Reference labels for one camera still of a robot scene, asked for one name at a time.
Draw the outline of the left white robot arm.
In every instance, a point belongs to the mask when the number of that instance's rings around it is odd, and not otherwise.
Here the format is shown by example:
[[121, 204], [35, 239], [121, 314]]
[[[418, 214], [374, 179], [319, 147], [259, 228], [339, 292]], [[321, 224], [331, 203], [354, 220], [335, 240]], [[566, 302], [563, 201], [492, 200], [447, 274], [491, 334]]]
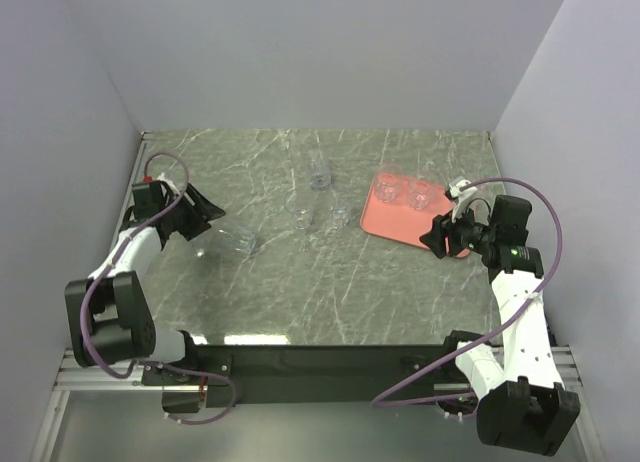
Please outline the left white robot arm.
[[224, 217], [192, 184], [179, 190], [167, 181], [145, 178], [132, 186], [133, 203], [107, 259], [87, 278], [72, 281], [64, 297], [72, 350], [82, 367], [151, 356], [156, 327], [140, 283], [170, 236], [191, 241]]

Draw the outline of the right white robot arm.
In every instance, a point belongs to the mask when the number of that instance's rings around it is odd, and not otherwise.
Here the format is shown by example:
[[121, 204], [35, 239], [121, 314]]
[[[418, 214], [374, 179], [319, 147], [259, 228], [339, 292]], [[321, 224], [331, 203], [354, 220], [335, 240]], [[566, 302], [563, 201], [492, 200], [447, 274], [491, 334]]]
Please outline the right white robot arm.
[[532, 212], [525, 199], [499, 195], [487, 223], [471, 208], [437, 215], [420, 241], [437, 257], [463, 250], [480, 255], [504, 329], [502, 360], [487, 343], [458, 342], [440, 357], [443, 375], [468, 378], [478, 399], [476, 427], [486, 445], [555, 455], [580, 413], [565, 388], [547, 333], [539, 251], [526, 244]]

